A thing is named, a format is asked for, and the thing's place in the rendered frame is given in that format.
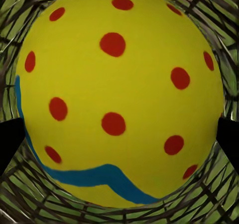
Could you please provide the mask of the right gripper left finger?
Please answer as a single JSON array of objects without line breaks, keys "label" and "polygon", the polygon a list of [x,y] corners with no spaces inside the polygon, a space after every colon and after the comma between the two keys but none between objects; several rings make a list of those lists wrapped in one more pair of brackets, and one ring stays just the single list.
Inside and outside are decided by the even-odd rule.
[{"label": "right gripper left finger", "polygon": [[0,123],[0,177],[26,136],[19,117]]}]

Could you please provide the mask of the easter egg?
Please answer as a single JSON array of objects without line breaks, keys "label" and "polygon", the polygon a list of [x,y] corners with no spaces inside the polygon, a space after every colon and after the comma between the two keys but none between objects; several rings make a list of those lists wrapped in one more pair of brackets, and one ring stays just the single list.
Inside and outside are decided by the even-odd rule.
[{"label": "easter egg", "polygon": [[56,184],[101,207],[156,202],[216,143],[217,57],[167,0],[57,0],[21,46],[17,118]]}]

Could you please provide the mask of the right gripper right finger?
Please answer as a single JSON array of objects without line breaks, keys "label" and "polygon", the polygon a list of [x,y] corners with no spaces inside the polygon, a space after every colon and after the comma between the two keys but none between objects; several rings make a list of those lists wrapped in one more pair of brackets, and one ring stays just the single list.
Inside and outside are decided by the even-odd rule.
[{"label": "right gripper right finger", "polygon": [[220,117],[215,144],[218,143],[239,175],[239,122]]}]

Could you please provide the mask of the wicker basket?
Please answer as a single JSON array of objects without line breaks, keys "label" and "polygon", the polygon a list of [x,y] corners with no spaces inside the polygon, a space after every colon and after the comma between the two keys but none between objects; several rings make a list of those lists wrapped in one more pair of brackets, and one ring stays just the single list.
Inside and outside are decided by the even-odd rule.
[{"label": "wicker basket", "polygon": [[[2,8],[4,2],[6,0],[0,0],[0,9]],[[4,115],[4,122],[6,121],[6,114],[4,112],[4,109],[3,109],[3,95],[4,95],[4,89],[7,88],[7,102],[9,100],[9,104],[10,104],[10,97],[9,97],[9,89],[11,87],[14,87],[14,85],[11,85],[11,78],[10,78],[10,83],[9,85],[6,85],[5,84],[5,81],[6,81],[6,75],[9,71],[9,69],[11,68],[11,66],[13,66],[13,63],[17,57],[17,55],[19,54],[20,52],[20,49],[21,49],[21,46],[23,44],[23,41],[25,40],[25,37],[26,35],[29,33],[32,25],[34,24],[34,22],[36,21],[39,13],[41,10],[45,11],[48,6],[44,6],[43,4],[47,4],[47,3],[51,3],[51,2],[54,2],[54,1],[57,1],[57,0],[43,0],[43,1],[39,1],[39,0],[25,0],[24,1],[24,4],[23,6],[10,18],[8,19],[8,17],[10,16],[12,10],[13,10],[13,7],[15,4],[17,4],[20,0],[18,1],[15,1],[15,3],[9,7],[6,11],[4,11],[0,17],[2,15],[4,15],[9,9],[9,13],[8,15],[6,16],[5,20],[3,21],[3,23],[1,24],[0,26],[0,34],[2,32],[2,30],[4,28],[6,28],[10,23],[13,23],[13,25],[11,26],[7,36],[9,35],[11,29],[13,28],[13,26],[15,25],[17,19],[19,18],[19,16],[21,14],[23,14],[27,9],[29,9],[32,5],[32,9],[28,15],[28,17],[26,18],[23,26],[20,28],[20,30],[16,33],[16,35],[14,36],[14,38],[12,40],[9,40],[7,39],[7,36],[6,38],[3,38],[3,37],[0,37],[0,42],[3,43],[3,44],[7,44],[6,48],[3,50],[3,52],[0,54],[0,61],[1,59],[4,57],[4,61],[3,61],[3,66],[2,66],[2,69],[0,71],[0,112],[1,112],[1,107],[2,107],[2,110],[3,110],[3,115]],[[226,118],[226,119],[229,119],[229,120],[233,120],[233,102],[237,102],[238,103],[238,106],[237,106],[237,114],[236,114],[236,122],[239,122],[239,95],[238,96],[234,96],[234,95],[230,95],[230,86],[229,86],[229,72],[228,72],[228,69],[231,71],[231,73],[233,74],[230,66],[228,65],[228,61],[236,75],[236,82],[239,81],[239,70],[234,62],[234,57],[232,56],[232,53],[233,53],[233,50],[234,49],[237,49],[238,50],[238,58],[239,58],[239,25],[236,24],[235,22],[233,22],[231,19],[229,19],[227,16],[225,16],[223,13],[221,13],[219,10],[217,10],[213,3],[210,1],[210,3],[208,3],[206,0],[183,0],[183,1],[187,1],[189,2],[189,5],[188,7],[183,5],[180,1],[177,1],[177,0],[172,0],[174,3],[176,3],[178,6],[180,6],[182,9],[184,9],[183,13],[185,13],[192,21],[193,23],[195,24],[196,22],[192,19],[192,17],[190,16],[190,14],[192,16],[194,16],[197,20],[199,20],[200,24],[201,24],[201,28],[204,29],[205,33],[207,34],[208,38],[206,38],[206,40],[211,44],[213,45],[215,51],[213,52],[214,55],[217,57],[217,63],[218,63],[218,66],[219,66],[219,69],[220,69],[220,73],[221,73],[221,78],[222,78],[222,83],[223,83],[223,78],[225,79],[225,76],[221,70],[221,63],[220,63],[220,59],[223,61],[223,63],[225,64],[226,66],[226,74],[227,74],[227,80],[225,79],[227,85],[228,85],[228,89],[226,88],[226,86],[224,85],[223,83],[223,89],[224,89],[224,108],[223,108],[223,114],[222,114],[222,118]],[[237,19],[239,19],[239,0],[232,0],[232,2],[234,3],[235,7],[236,7],[236,10],[230,6],[227,2],[225,2],[224,0],[212,0],[214,1],[215,3],[217,3],[219,6],[221,6],[224,10],[227,10],[229,13],[231,13],[233,16],[235,16]],[[219,18],[222,20],[223,24],[221,24],[219,21],[217,21],[215,18],[213,18],[212,16],[210,16],[208,13],[206,13],[200,2],[202,2],[206,7],[208,7],[210,10],[212,10],[216,15],[219,16]],[[36,14],[33,22],[31,23],[31,25],[27,26],[28,23],[30,22],[31,18],[33,17],[33,15],[35,14],[35,12],[38,11],[38,13]],[[209,20],[212,20],[212,22],[214,22],[218,27],[220,27],[225,33],[227,33],[233,40],[236,41],[235,44],[227,46],[219,36],[222,37],[221,34],[219,34],[210,24]],[[231,30],[229,30],[224,21],[229,24],[231,27],[233,27],[238,36],[236,34],[234,34]],[[24,36],[24,38],[19,41],[21,35],[23,34],[23,32],[26,30],[26,34]],[[212,35],[211,33],[211,30],[213,30],[216,34],[216,36]],[[14,42],[14,40],[16,39],[16,37],[19,35],[18,37],[18,40],[17,42]],[[19,42],[18,42],[19,41]],[[221,49],[219,48],[217,42],[220,42],[221,44]],[[10,48],[10,46],[14,46],[14,49],[13,51],[11,52],[10,56],[8,57],[8,49]],[[225,111],[226,111],[226,107],[228,105],[228,101],[230,101],[230,107],[229,107],[229,110],[228,110],[228,113],[227,113],[227,116],[225,117]],[[14,115],[13,115],[13,110],[14,110],[14,103],[13,103],[13,108],[11,108],[11,105],[10,105],[10,110],[11,110],[11,119],[14,119]],[[19,208],[19,210],[22,212],[20,213],[19,211],[17,211],[16,209],[14,209],[12,206],[10,206],[8,203],[6,203],[5,201],[3,201],[2,199],[0,199],[0,224],[38,224],[34,219],[35,218],[38,218],[39,220],[45,222],[46,224],[52,224],[51,222],[55,222],[55,223],[58,223],[58,224],[70,224],[70,223],[67,223],[64,219],[62,219],[61,217],[59,217],[58,215],[61,215],[61,216],[65,216],[65,217],[68,217],[68,218],[71,218],[71,219],[74,219],[74,220],[77,220],[78,221],[78,224],[104,224],[104,223],[122,223],[122,224],[130,224],[132,222],[135,222],[135,221],[144,221],[144,220],[147,220],[146,222],[144,222],[143,224],[150,224],[150,223],[153,223],[157,220],[160,220],[160,219],[167,219],[167,224],[175,224],[177,223],[181,218],[183,218],[184,216],[186,216],[187,214],[191,213],[192,211],[196,210],[197,208],[199,208],[199,210],[193,215],[193,217],[189,220],[189,222],[185,223],[185,224],[193,224],[194,222],[200,220],[201,218],[203,218],[199,224],[203,224],[208,218],[209,216],[216,210],[218,210],[218,212],[220,213],[221,215],[221,218],[218,219],[217,222],[215,223],[212,223],[212,224],[221,224],[223,221],[226,222],[226,224],[239,224],[239,217],[236,218],[234,221],[231,220],[230,216],[232,215],[232,212],[234,210],[234,208],[237,206],[237,204],[239,203],[239,192],[238,192],[238,195],[237,195],[237,198],[236,198],[236,201],[234,202],[234,204],[232,204],[232,206],[227,210],[225,211],[223,209],[223,206],[225,205],[225,202],[226,202],[226,199],[229,195],[229,193],[234,189],[234,187],[239,183],[236,182],[236,184],[233,185],[234,181],[235,181],[235,178],[237,176],[237,172],[236,170],[234,169],[230,175],[224,179],[223,181],[223,177],[225,175],[225,172],[226,172],[226,168],[228,166],[228,163],[226,164],[226,166],[217,174],[217,176],[214,177],[214,179],[209,183],[208,186],[205,185],[211,171],[214,169],[214,167],[218,164],[219,166],[219,163],[220,163],[220,160],[224,157],[224,152],[222,151],[221,152],[221,156],[220,156],[220,159],[215,163],[216,159],[217,159],[217,156],[220,152],[220,149],[221,149],[221,146],[218,144],[216,144],[216,148],[215,148],[215,152],[214,152],[214,155],[213,157],[209,160],[210,158],[210,155],[209,154],[209,157],[207,158],[207,160],[205,161],[205,164],[204,166],[202,167],[202,169],[197,173],[197,174],[194,174],[194,179],[187,185],[185,186],[184,188],[180,189],[180,190],[177,190],[175,191],[174,193],[156,201],[156,202],[153,202],[151,204],[148,204],[144,207],[142,207],[141,209],[131,209],[131,210],[127,210],[126,208],[123,209],[123,210],[120,210],[120,211],[109,211],[107,213],[101,213],[101,214],[96,214],[96,213],[92,213],[92,212],[89,212],[87,211],[88,207],[93,207],[94,206],[91,206],[89,205],[88,202],[86,202],[85,204],[84,203],[80,203],[80,202],[77,202],[77,201],[73,201],[73,200],[70,200],[68,198],[65,198],[59,194],[56,194],[55,192],[53,192],[54,189],[57,189],[57,190],[60,190],[60,191],[63,191],[64,193],[72,196],[72,197],[75,197],[73,195],[71,195],[70,193],[68,193],[67,191],[65,191],[64,189],[60,188],[57,184],[54,184],[53,182],[50,181],[50,179],[48,178],[48,176],[46,175],[44,169],[41,167],[41,165],[37,162],[37,160],[35,159],[33,153],[31,152],[30,148],[28,147],[28,144],[27,144],[27,141],[26,139],[24,138],[24,140],[22,141],[21,143],[23,146],[24,146],[24,151],[25,151],[25,155],[26,155],[26,158],[24,158],[24,155],[23,155],[23,151],[22,151],[22,147],[21,145],[19,146],[19,149],[17,150],[18,153],[20,154],[21,158],[22,158],[22,161],[19,162],[19,160],[17,159],[16,157],[16,154],[14,154],[13,156],[13,159],[14,161],[16,162],[16,166],[12,166],[11,165],[11,162],[9,163],[9,166],[10,166],[10,170],[6,173],[4,172],[2,174],[2,176],[0,177],[0,192],[6,196],[15,206],[17,206]],[[30,165],[29,165],[29,161],[33,161],[37,166],[38,168],[42,171],[42,174],[40,174],[38,171],[36,171],[34,168],[32,168]],[[211,161],[212,160],[212,161]],[[206,170],[206,166],[208,165],[208,163],[211,161],[211,165],[210,165],[210,168],[209,168],[209,171],[205,173],[205,170]],[[26,170],[24,169],[24,167],[28,168],[35,176],[32,177],[30,174],[28,174],[26,172]],[[217,166],[217,168],[218,168]],[[212,185],[213,185],[213,182],[216,180],[216,178],[221,174],[221,172],[225,169],[225,172],[224,172],[224,175],[222,177],[222,180],[220,182],[220,185],[218,186],[218,188],[215,189],[215,191],[212,193],[210,190],[212,188]],[[44,191],[45,194],[47,194],[46,197],[44,197],[43,201],[42,202],[39,202],[36,198],[32,197],[31,195],[29,195],[27,192],[25,192],[24,190],[22,190],[21,188],[19,188],[17,185],[15,185],[11,180],[10,180],[10,176],[11,175],[14,175],[17,179],[19,179],[22,183],[24,183],[30,190],[32,190],[26,183],[25,181],[23,180],[23,178],[20,176],[20,174],[17,172],[18,170],[21,170],[27,177],[28,179],[32,182],[32,184],[37,188],[37,190],[40,192],[40,194],[44,197],[44,195],[42,194],[42,192],[39,190],[39,188],[36,186],[36,184],[34,183],[37,182],[42,190]],[[218,192],[221,190],[221,188],[223,187],[223,185],[227,182],[227,180],[232,176],[233,174],[233,177],[232,177],[232,180],[230,182],[230,185],[229,185],[229,188],[227,190],[227,193],[218,201],[216,199],[217,195],[218,195]],[[47,181],[48,183],[50,183],[51,185],[53,185],[53,189],[49,189],[47,186],[44,185],[44,183],[41,181],[41,179],[39,178],[43,178],[45,181]],[[10,187],[10,189],[13,191],[14,194],[12,194],[11,192],[9,192],[6,188],[4,188],[1,183],[2,182],[6,182],[7,185]],[[185,194],[182,194],[188,187],[190,187],[191,185],[195,184],[192,189],[185,193]],[[201,192],[201,194],[189,201],[186,201],[191,195],[192,193],[198,188],[198,187],[202,187],[203,191]],[[177,198],[167,202],[167,203],[164,203],[163,202],[163,205],[157,207],[157,208],[147,208],[151,205],[154,205],[160,201],[163,201],[165,199],[168,199],[169,197],[171,197],[172,195],[175,195],[176,193],[179,193],[180,191],[182,191],[178,196]],[[23,194],[24,196],[26,196],[28,199],[30,199],[34,204],[36,204],[38,207],[33,210],[28,204],[27,202],[25,201],[25,199],[23,198],[23,196],[21,194]],[[191,211],[188,211],[197,201],[199,198],[201,198],[202,196],[204,196],[205,194],[207,194],[208,198],[206,199],[206,201],[201,204],[200,206],[192,209]],[[52,196],[55,196],[58,200],[60,200],[63,204],[61,203],[57,203],[57,202],[54,202],[54,201],[50,201],[48,200],[48,197],[49,195],[52,195]],[[178,200],[179,198],[183,197],[184,198],[178,203],[178,205],[170,210],[167,210],[166,207],[167,206],[170,206],[174,201]],[[67,203],[65,200],[68,200],[68,201],[71,201],[71,202],[75,202],[75,203],[78,203],[78,204],[81,204],[81,205],[84,205],[84,208],[83,209],[78,209],[78,208],[75,208],[73,207],[72,205],[70,205],[69,203]],[[59,206],[62,206],[62,207],[66,207],[66,208],[69,208],[69,209],[72,209],[72,210],[75,210],[79,213],[81,213],[81,216],[77,216],[77,215],[73,215],[73,214],[69,214],[69,213],[66,213],[66,212],[60,212],[60,211],[56,211],[56,210],[52,210],[52,209],[49,209],[47,208],[44,204],[45,202],[49,202],[51,204],[56,204],[56,205],[59,205]],[[195,218],[200,212],[201,210],[209,203],[211,202],[214,204],[214,206],[208,211],[208,213],[198,217],[198,218]],[[176,212],[184,209],[184,208],[187,208],[187,210],[183,213],[182,216],[174,219],[174,220],[170,220],[170,218],[172,218]],[[165,209],[165,212],[157,215],[157,216],[151,216],[151,217],[146,217],[154,212],[157,212],[159,210],[161,210],[162,208]],[[47,217],[43,217],[39,214],[39,212],[42,210],[45,210],[47,212],[49,212],[50,214],[52,214],[54,217],[58,218],[59,220],[55,220],[55,219],[51,219],[51,218],[47,218]],[[143,211],[148,211],[148,210],[151,210],[150,212],[138,217],[138,218],[135,218],[135,219],[126,219],[126,216],[130,215],[130,214],[134,214],[134,213],[137,213],[137,212],[143,212]],[[97,222],[97,221],[94,221],[94,220],[90,220],[90,219],[87,219],[85,218],[86,215],[89,215],[89,216],[95,216],[95,217],[98,217],[98,218],[101,218],[101,219],[104,219],[104,220],[107,220],[108,222]],[[111,216],[111,215],[123,215],[123,220],[115,220],[115,219],[112,219],[112,218],[109,218],[109,217],[106,217],[106,216]],[[194,219],[195,218],[195,219]]]}]

